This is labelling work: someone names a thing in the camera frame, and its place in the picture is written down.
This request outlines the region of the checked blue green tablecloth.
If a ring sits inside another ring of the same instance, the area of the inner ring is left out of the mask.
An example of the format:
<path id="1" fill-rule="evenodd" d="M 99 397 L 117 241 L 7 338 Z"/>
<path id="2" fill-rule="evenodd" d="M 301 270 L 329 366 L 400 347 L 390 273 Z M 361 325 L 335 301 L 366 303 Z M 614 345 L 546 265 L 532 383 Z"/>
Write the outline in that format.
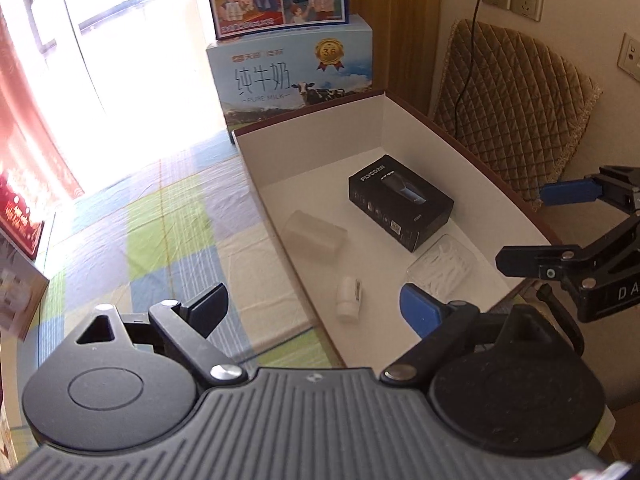
<path id="1" fill-rule="evenodd" d="M 31 372 L 98 304 L 142 313 L 216 284 L 229 310 L 214 345 L 249 367 L 336 367 L 326 333 L 280 260 L 228 136 L 63 206 L 39 255 L 49 288 L 17 366 Z"/>

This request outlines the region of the red gift box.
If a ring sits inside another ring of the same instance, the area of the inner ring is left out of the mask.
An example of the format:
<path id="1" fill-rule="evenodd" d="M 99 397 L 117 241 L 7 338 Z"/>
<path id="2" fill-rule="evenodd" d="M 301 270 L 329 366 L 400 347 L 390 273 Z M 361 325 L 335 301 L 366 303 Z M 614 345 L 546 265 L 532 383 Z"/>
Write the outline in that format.
<path id="1" fill-rule="evenodd" d="M 54 205 L 84 194 L 53 143 L 1 22 L 1 227 L 29 258 Z"/>

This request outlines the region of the black product box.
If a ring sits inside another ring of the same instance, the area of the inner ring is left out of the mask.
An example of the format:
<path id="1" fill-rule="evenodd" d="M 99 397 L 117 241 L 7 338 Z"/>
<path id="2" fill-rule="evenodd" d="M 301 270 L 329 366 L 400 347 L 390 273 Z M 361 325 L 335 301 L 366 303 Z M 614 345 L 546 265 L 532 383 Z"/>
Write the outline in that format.
<path id="1" fill-rule="evenodd" d="M 444 226 L 454 208 L 449 196 L 389 154 L 350 176 L 348 195 L 409 252 Z"/>

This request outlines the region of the clear plastic container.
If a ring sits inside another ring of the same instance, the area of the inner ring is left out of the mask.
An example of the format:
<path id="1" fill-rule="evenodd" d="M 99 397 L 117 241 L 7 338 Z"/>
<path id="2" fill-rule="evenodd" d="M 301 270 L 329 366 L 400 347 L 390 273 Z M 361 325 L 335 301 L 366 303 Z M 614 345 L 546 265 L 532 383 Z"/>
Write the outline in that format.
<path id="1" fill-rule="evenodd" d="M 286 220 L 281 236 L 289 252 L 299 257 L 330 262 L 337 258 L 348 232 L 331 222 L 296 210 Z"/>

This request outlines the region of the beige wall socket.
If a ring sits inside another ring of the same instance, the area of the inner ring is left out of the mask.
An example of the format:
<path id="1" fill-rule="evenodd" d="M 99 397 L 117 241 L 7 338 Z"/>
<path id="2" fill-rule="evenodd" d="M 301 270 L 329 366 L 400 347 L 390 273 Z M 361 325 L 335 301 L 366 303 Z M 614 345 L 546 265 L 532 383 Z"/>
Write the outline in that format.
<path id="1" fill-rule="evenodd" d="M 539 22 L 543 3 L 544 0 L 511 0 L 510 11 L 523 18 Z"/>

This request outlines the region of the clear floss pick box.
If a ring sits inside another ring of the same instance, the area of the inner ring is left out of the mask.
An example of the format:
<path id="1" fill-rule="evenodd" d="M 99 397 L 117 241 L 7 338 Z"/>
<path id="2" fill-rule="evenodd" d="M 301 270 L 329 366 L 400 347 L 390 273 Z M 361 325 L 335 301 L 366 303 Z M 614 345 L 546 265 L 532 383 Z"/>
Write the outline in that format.
<path id="1" fill-rule="evenodd" d="M 407 269 L 407 281 L 447 302 L 476 267 L 474 254 L 449 234 L 439 237 Z"/>

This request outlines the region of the brown quilted chair cushion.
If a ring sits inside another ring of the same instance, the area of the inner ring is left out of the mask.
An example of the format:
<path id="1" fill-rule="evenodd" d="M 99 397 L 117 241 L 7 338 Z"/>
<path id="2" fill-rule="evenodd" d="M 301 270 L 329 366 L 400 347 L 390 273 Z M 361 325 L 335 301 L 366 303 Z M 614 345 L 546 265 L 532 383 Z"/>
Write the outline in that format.
<path id="1" fill-rule="evenodd" d="M 560 180 L 602 90 L 564 56 L 515 29 L 459 20 L 434 122 L 533 209 Z"/>

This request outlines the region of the blue milk carton box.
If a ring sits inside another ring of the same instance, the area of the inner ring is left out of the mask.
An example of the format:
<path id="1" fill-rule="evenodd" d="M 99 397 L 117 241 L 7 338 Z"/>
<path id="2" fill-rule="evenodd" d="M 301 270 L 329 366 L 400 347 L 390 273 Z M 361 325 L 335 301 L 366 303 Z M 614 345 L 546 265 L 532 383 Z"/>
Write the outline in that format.
<path id="1" fill-rule="evenodd" d="M 230 131 L 372 88 L 373 30 L 358 15 L 221 41 L 206 53 Z"/>

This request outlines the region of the edge wall socket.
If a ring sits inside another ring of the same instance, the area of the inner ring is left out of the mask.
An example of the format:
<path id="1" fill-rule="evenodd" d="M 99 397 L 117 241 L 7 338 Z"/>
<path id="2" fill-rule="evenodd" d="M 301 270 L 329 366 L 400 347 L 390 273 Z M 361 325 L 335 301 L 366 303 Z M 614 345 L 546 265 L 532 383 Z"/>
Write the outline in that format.
<path id="1" fill-rule="evenodd" d="M 624 35 L 617 66 L 634 80 L 640 81 L 640 42 L 629 34 Z"/>

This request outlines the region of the brown cardboard sorting box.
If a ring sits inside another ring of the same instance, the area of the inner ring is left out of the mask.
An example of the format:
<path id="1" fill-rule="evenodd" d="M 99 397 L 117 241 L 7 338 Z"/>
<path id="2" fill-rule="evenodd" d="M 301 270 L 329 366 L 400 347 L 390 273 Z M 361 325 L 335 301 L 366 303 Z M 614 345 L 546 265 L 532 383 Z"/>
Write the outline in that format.
<path id="1" fill-rule="evenodd" d="M 396 219 L 348 180 L 390 156 L 454 203 L 440 235 L 472 256 L 454 296 L 482 310 L 517 294 L 496 268 L 511 245 L 550 245 L 552 231 L 499 177 L 434 122 L 382 91 L 348 96 L 256 122 L 235 133 L 245 167 L 285 255 L 337 354 L 349 367 L 382 370 L 416 343 L 399 292 L 418 250 Z"/>

